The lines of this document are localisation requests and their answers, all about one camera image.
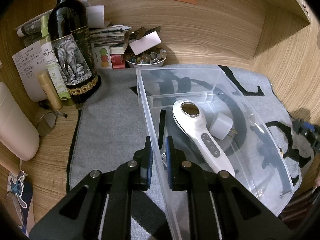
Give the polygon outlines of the clear plastic storage box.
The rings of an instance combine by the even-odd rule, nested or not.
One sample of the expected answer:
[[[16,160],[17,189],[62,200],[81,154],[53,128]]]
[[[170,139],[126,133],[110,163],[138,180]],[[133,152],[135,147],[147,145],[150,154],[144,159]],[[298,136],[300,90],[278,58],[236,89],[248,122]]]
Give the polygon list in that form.
[[[255,96],[261,85],[245,72],[249,87],[235,85],[233,75],[216,65],[170,65],[137,69],[137,87],[146,120],[165,213],[174,239],[188,239],[187,194],[173,192],[167,173],[166,139],[188,161],[208,172],[226,156],[236,179],[274,215],[293,195],[293,183]]]

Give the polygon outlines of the white plug adapter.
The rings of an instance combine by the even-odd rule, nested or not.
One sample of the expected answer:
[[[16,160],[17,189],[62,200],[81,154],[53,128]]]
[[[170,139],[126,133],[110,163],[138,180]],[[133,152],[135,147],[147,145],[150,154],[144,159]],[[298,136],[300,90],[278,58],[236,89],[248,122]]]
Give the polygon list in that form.
[[[230,133],[237,134],[238,132],[233,128],[233,119],[223,113],[217,113],[212,120],[209,127],[209,132],[212,136],[219,140],[225,137],[232,138]]]

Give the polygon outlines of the white handheld massager device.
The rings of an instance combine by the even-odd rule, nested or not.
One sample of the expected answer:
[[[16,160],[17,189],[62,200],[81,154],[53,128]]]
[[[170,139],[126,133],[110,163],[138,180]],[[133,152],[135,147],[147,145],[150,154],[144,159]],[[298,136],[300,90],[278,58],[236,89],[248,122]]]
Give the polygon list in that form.
[[[199,106],[187,99],[177,100],[172,107],[172,116],[177,126],[195,144],[206,164],[215,173],[227,171],[235,175],[227,155],[208,131],[206,118]]]

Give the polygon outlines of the grey mat with black letters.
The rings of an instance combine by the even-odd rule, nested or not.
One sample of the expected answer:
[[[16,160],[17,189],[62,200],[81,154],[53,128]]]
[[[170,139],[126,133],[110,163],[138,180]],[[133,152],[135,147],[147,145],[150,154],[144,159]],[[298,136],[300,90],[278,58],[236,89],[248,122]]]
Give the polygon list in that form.
[[[151,187],[133,197],[133,239],[189,239],[187,193],[169,189],[165,141],[172,137],[186,158],[209,170],[194,143],[172,117],[189,99],[207,124],[222,113],[236,134],[219,141],[235,177],[279,215],[302,183],[312,152],[292,129],[292,118],[264,75],[224,66],[102,70],[102,85],[79,114],[68,171],[75,187],[92,170],[109,172],[133,157],[146,137],[153,149]]]

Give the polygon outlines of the white bowl of beads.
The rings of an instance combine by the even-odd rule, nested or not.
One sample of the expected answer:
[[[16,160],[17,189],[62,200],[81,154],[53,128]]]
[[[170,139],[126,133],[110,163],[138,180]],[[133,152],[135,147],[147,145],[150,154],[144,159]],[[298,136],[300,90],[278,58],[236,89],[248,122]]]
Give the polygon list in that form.
[[[137,67],[161,67],[167,58],[167,51],[163,48],[154,47],[138,55],[133,52],[125,55],[125,60],[130,68]]]

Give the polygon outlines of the round glass lens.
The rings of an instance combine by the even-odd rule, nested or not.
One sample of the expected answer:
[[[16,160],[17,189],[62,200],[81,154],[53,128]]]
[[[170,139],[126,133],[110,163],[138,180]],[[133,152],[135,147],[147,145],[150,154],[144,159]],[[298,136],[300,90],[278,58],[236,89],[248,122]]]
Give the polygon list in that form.
[[[41,137],[47,136],[55,128],[57,115],[54,112],[48,112],[42,115],[36,125],[36,129]]]

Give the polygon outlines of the fruit picture card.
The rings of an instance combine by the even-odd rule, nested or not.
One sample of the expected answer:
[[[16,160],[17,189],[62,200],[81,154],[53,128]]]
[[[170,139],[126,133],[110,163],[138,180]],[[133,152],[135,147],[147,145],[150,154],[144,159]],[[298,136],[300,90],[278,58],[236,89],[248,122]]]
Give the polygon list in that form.
[[[97,68],[112,69],[109,46],[93,48],[94,63]]]

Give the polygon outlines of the gold lip balm tube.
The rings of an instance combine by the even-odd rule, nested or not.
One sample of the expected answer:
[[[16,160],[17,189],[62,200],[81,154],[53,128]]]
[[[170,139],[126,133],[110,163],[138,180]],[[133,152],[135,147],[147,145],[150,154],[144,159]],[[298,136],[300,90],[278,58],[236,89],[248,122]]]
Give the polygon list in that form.
[[[37,79],[44,93],[46,94],[51,106],[56,110],[60,110],[62,108],[62,103],[51,81],[48,71],[42,70],[38,72]]]

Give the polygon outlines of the white card on bowl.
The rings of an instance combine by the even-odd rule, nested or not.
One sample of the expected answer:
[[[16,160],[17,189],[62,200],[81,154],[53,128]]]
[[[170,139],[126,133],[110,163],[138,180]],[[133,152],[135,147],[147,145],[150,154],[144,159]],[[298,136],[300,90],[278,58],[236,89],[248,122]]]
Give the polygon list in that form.
[[[143,53],[144,51],[153,48],[161,43],[161,39],[157,31],[153,31],[148,35],[143,36],[140,40],[135,40],[129,43],[129,46],[135,55]]]

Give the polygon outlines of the stack of books and papers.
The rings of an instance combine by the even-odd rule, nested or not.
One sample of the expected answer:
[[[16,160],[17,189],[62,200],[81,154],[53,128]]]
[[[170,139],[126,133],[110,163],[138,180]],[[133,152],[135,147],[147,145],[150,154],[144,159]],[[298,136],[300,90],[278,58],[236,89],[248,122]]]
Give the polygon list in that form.
[[[105,19],[104,5],[91,5],[88,0],[81,1],[87,10],[89,41],[92,47],[109,46],[112,69],[124,69],[124,53],[129,44],[131,27],[123,24],[113,24]]]

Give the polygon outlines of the blue cartoon sticker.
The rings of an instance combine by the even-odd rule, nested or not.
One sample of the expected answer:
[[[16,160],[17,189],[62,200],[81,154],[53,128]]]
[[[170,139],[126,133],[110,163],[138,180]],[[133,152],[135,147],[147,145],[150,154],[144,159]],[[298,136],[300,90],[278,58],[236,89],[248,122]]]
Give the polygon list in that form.
[[[32,227],[35,225],[35,219],[33,186],[26,179],[26,176],[22,170],[16,176],[11,172],[9,173],[5,208],[21,231],[29,236]]]

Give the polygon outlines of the dark elephant label wine bottle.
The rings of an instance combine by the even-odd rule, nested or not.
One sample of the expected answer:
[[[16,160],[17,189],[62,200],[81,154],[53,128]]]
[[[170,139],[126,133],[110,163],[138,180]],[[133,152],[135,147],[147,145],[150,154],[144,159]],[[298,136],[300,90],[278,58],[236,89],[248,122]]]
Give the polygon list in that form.
[[[86,7],[79,0],[57,0],[48,30],[67,91],[81,109],[101,85],[89,41]]]

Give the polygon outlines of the white handwritten paper note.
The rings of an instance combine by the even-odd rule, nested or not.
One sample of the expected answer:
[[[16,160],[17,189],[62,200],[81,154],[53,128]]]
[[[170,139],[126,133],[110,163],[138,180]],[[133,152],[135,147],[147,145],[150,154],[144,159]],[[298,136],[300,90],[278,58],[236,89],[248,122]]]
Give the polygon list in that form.
[[[12,56],[12,59],[29,98],[33,102],[46,100],[47,96],[37,79],[37,73],[47,69],[40,41],[20,50]]]

